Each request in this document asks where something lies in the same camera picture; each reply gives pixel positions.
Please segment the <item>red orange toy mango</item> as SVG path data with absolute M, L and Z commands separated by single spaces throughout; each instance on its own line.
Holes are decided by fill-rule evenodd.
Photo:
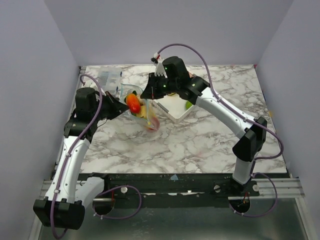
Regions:
M 130 93 L 125 98 L 125 103 L 128 105 L 129 110 L 134 113 L 138 114 L 141 109 L 141 104 L 138 97 L 134 93 Z

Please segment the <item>clear zip top bag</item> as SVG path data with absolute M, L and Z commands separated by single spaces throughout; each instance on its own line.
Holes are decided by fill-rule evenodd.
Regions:
M 143 90 L 133 84 L 121 84 L 120 101 L 129 107 L 128 117 L 149 132 L 156 132 L 160 122 L 155 114 L 151 100 L 141 98 Z

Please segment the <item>yellow toy lemon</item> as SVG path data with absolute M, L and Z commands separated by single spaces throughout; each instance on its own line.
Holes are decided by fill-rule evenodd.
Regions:
M 148 108 L 146 105 L 140 107 L 140 112 L 136 115 L 138 118 L 147 119 L 148 118 Z

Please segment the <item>white perforated plastic basket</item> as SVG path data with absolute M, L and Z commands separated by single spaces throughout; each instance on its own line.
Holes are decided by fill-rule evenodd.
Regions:
M 210 87 L 210 84 L 203 78 L 193 75 L 189 79 L 180 79 L 181 88 L 177 93 L 166 94 L 163 98 L 153 101 L 163 114 L 174 123 L 180 123 L 194 108 L 194 104 L 202 92 Z M 185 103 L 189 101 L 193 107 L 186 110 Z

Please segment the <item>red toy apple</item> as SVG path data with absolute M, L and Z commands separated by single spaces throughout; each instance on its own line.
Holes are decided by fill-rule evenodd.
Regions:
M 156 117 L 153 117 L 150 122 L 150 124 L 147 126 L 147 131 L 154 133 L 157 132 L 160 128 L 160 122 Z

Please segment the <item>green toy leek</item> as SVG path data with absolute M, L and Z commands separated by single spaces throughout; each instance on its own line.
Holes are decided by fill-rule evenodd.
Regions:
M 143 103 L 142 103 L 142 100 L 138 97 L 138 93 L 134 90 L 133 92 L 132 92 L 133 94 L 135 94 L 136 96 L 137 96 L 137 98 L 138 98 L 138 100 L 139 100 L 139 102 L 140 102 L 140 106 L 142 106 L 143 105 Z

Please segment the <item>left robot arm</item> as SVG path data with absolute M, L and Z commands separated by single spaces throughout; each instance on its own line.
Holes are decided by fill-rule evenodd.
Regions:
M 75 109 L 64 126 L 62 153 L 54 178 L 43 199 L 37 199 L 33 211 L 46 227 L 77 230 L 85 210 L 96 196 L 107 197 L 111 185 L 91 176 L 78 186 L 81 165 L 101 120 L 113 120 L 129 107 L 109 93 L 100 94 L 91 87 L 79 88 Z

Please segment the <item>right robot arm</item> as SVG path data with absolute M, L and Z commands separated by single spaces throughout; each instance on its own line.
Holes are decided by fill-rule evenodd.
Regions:
M 254 158 L 266 141 L 267 120 L 254 118 L 219 94 L 212 93 L 210 83 L 200 76 L 190 75 L 183 60 L 177 56 L 157 63 L 156 71 L 148 75 L 141 98 L 157 100 L 169 93 L 176 93 L 181 99 L 211 113 L 239 139 L 232 148 L 236 163 L 230 191 L 236 196 L 247 192 Z

